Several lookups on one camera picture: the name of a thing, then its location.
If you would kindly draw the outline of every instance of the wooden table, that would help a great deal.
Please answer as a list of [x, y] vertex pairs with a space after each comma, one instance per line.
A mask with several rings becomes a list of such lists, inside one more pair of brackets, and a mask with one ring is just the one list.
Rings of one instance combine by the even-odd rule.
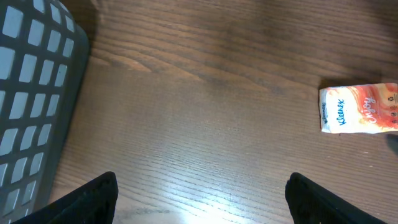
[[320, 87], [398, 82], [396, 1], [64, 3], [92, 50], [51, 200], [111, 170], [115, 224], [292, 223], [300, 172], [398, 223], [394, 136], [318, 111]]

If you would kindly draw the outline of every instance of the black object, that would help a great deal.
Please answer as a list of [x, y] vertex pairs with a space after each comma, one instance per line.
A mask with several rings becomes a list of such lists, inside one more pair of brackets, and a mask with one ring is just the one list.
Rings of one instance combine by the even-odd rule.
[[385, 223], [299, 173], [293, 173], [285, 189], [295, 224]]
[[0, 0], [0, 30], [0, 223], [9, 223], [47, 205], [90, 46], [58, 0]]
[[106, 172], [13, 224], [110, 224], [117, 199], [116, 176]]

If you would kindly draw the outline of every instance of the wood grain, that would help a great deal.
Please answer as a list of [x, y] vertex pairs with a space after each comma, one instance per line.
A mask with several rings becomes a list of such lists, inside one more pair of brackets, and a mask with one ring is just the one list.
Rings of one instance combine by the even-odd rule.
[[320, 132], [318, 89], [398, 82], [382, 0], [65, 0], [91, 56], [52, 198], [116, 173], [114, 223], [292, 223], [292, 172], [398, 222], [386, 134]]

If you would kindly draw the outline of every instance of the plastic basket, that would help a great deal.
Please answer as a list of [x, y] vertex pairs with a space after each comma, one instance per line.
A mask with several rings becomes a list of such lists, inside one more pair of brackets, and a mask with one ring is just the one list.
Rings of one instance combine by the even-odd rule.
[[0, 1], [0, 223], [47, 204], [88, 51], [59, 1]]

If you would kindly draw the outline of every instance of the orange packaging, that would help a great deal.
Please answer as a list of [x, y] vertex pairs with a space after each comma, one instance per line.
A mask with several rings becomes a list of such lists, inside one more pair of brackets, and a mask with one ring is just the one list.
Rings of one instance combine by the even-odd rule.
[[320, 90], [322, 131], [398, 131], [398, 84], [339, 86]]

